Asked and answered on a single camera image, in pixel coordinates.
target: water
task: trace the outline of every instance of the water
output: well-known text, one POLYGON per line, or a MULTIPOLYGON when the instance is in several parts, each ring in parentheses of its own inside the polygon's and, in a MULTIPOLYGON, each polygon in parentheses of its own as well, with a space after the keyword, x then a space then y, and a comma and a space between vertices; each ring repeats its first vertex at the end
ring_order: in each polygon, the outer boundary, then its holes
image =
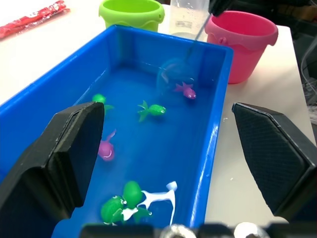
POLYGON ((172 191, 174 204, 170 197, 160 202, 153 202, 157 197, 152 198, 148 210, 153 215, 141 219, 141 223, 166 227, 173 210, 173 223, 188 223, 191 216, 188 207, 193 203, 197 191, 195 180, 200 176, 198 165, 211 111, 212 90, 198 86, 196 100, 183 98, 181 104, 165 106, 157 94, 156 78, 154 73, 121 66, 104 73, 78 101, 91 101, 95 94, 101 93, 106 97, 106 104, 114 106, 107 111, 102 140, 116 129, 111 139, 115 157, 112 161, 97 157, 84 206, 76 208, 70 219, 56 226, 53 238, 77 238, 85 224, 101 224, 101 206, 111 197, 121 196, 130 180, 136 181, 144 193, 149 191, 142 201, 149 199, 151 193, 171 193, 165 186, 171 181, 177 183, 177 190, 172 191), (165 106, 166 113, 157 117, 148 115, 143 122, 138 122, 140 107, 137 105, 143 100, 149 106, 165 106))

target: plastic bucket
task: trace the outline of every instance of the plastic bucket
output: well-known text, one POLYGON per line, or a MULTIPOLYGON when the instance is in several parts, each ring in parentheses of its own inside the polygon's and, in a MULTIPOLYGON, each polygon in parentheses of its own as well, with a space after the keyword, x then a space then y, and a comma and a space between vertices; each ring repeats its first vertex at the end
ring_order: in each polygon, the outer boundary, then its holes
POLYGON ((117 24, 157 32, 165 13, 154 0, 105 0, 99 6, 99 16, 106 27, 117 24))
POLYGON ((258 64, 267 45, 274 45, 276 25, 264 17, 241 11, 225 11, 211 16, 205 27, 207 41, 234 50, 229 83, 247 80, 258 64))

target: clear plastic bottle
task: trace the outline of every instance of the clear plastic bottle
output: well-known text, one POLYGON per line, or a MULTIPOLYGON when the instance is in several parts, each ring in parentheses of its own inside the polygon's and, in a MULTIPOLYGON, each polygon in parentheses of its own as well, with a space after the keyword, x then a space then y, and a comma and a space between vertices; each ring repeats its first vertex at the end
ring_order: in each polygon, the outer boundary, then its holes
POLYGON ((169 33, 194 39, 209 15, 208 7, 209 0, 171 0, 169 33))

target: pink bucket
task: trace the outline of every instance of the pink bucket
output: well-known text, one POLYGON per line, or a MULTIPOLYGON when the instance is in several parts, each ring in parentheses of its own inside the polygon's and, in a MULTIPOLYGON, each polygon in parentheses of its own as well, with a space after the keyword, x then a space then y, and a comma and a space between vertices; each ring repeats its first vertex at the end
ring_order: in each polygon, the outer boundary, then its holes
POLYGON ((229 83, 247 80, 257 66, 267 45, 274 45, 278 30, 264 17, 241 11, 225 11, 211 16, 205 27, 207 41, 234 50, 229 83))

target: pink toy fish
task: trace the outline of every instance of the pink toy fish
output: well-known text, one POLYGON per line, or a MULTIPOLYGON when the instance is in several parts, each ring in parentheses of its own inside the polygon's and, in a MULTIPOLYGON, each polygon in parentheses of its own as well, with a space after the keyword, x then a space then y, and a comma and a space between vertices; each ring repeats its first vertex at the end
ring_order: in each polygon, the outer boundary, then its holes
POLYGON ((196 93, 192 89, 193 85, 192 84, 186 84, 183 82, 183 86, 180 86, 179 84, 176 84, 176 88, 174 89, 174 92, 183 92, 183 95, 186 98, 189 99, 195 99, 196 98, 196 93))
POLYGON ((109 142, 111 138, 114 137, 116 133, 116 130, 114 130, 113 133, 111 133, 107 140, 101 141, 99 145, 98 155, 104 160, 104 161, 111 161, 114 158, 114 149, 113 145, 109 142))

